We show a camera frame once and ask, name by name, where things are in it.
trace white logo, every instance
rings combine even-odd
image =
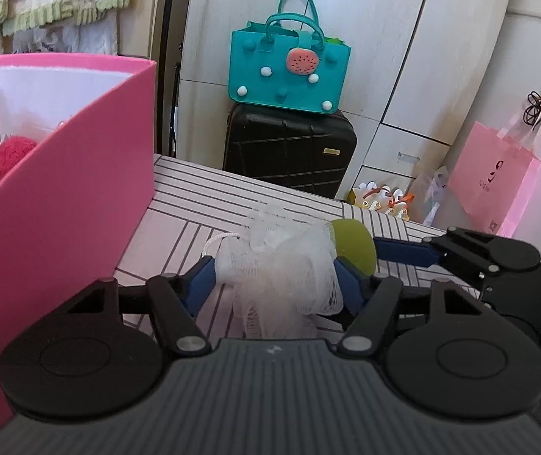
[[[266,352],[268,352],[269,354],[275,354],[276,352],[281,352],[283,349],[280,348],[279,346],[272,346],[272,347],[269,347],[268,349],[266,349]]]

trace pink box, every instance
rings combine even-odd
[[[0,139],[40,142],[0,182],[0,352],[114,273],[153,196],[154,91],[148,60],[0,56]]]

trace suitcase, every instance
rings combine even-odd
[[[236,104],[227,121],[223,169],[334,198],[356,147],[344,115]]]

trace gray gripper base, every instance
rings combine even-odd
[[[15,417],[0,429],[0,455],[26,454],[541,455],[541,426],[529,416],[437,419],[399,399],[372,364],[338,358],[321,340],[225,339],[106,419]]]

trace red plush toy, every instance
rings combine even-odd
[[[24,156],[37,145],[37,142],[20,135],[6,138],[0,144],[0,180],[11,171]]]

